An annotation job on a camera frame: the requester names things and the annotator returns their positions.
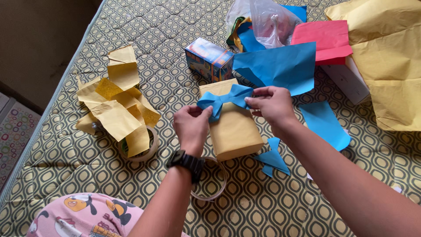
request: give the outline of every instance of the gift box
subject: gift box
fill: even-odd
[[[197,38],[185,49],[189,68],[212,82],[231,78],[234,54],[207,40]]]
[[[225,95],[233,84],[238,84],[235,78],[203,85],[200,94]],[[209,124],[209,131],[219,161],[258,152],[264,144],[251,112],[231,102],[222,105],[219,120]]]

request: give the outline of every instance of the quilted mattress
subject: quilted mattress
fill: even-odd
[[[333,0],[277,0],[307,5],[307,21],[327,20],[323,10]],[[202,37],[228,50],[224,18],[232,0],[105,0],[50,101],[32,139],[1,194],[0,235],[24,236],[36,214],[63,195],[100,192],[141,208],[156,192],[164,162],[179,148],[171,126],[173,114],[198,100],[198,86],[208,83],[188,69],[183,49]],[[94,136],[75,128],[88,113],[76,96],[76,73],[84,82],[107,77],[107,53],[132,44],[139,69],[139,89],[162,114],[155,129],[159,148],[147,162],[123,160],[116,141],[105,132]],[[234,74],[245,85],[250,82]],[[351,144],[342,151],[362,169],[421,203],[421,133],[386,132],[377,128],[370,102],[352,105],[330,78],[316,67],[315,88],[293,97],[297,105],[327,100]],[[269,125],[255,117],[266,141]],[[291,176],[275,171],[270,178],[262,164],[245,156],[224,162],[227,186],[214,202],[192,198],[184,232],[198,236],[352,236],[317,184],[291,151],[283,158]],[[269,149],[268,144],[262,152]],[[205,155],[213,156],[211,139]],[[204,192],[215,192],[209,179]]]

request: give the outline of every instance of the black watch strap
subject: black watch strap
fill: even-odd
[[[192,183],[198,183],[200,181],[203,166],[205,165],[205,158],[196,158],[194,156],[185,154],[184,150],[179,150],[173,152],[166,164],[167,168],[176,165],[180,165],[190,170],[192,174]]]

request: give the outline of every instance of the blue paper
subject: blue paper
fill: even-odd
[[[209,122],[211,123],[219,120],[222,104],[224,103],[232,102],[241,108],[250,109],[250,106],[245,103],[244,98],[250,97],[251,94],[253,94],[253,88],[233,84],[229,93],[225,95],[218,96],[210,92],[205,92],[197,102],[197,105],[201,109],[206,109],[209,106],[213,106],[212,115],[209,118]]]
[[[249,28],[251,22],[244,22],[237,29],[238,38],[241,40],[243,52],[253,52],[266,49],[261,43],[257,42],[253,30]]]
[[[268,175],[269,177],[273,178],[273,166],[268,164],[264,165],[262,168],[262,172]]]
[[[299,107],[309,129],[337,151],[349,145],[351,137],[346,134],[327,101],[299,105]]]
[[[283,6],[290,12],[294,13],[302,22],[307,21],[307,6],[306,5],[304,6],[287,6],[287,5],[282,5],[282,4],[279,4],[279,5]]]
[[[285,164],[284,160],[282,159],[281,155],[278,152],[278,145],[279,145],[280,139],[277,137],[272,137],[272,138],[269,138],[267,141],[269,143],[269,147],[271,148],[271,150],[254,157],[254,159],[261,161],[265,163],[266,165],[269,165],[269,167],[264,166],[263,168],[265,170],[262,170],[262,171],[265,174],[267,173],[272,174],[272,172],[270,172],[269,169],[271,167],[274,167],[284,172],[285,174],[290,175],[290,171],[287,165]]]
[[[234,54],[233,69],[258,87],[285,87],[291,96],[314,88],[316,42]]]

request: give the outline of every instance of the left hand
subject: left hand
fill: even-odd
[[[202,110],[196,105],[186,105],[174,114],[173,127],[179,138],[181,150],[186,154],[201,157],[208,135],[208,119],[212,106]]]

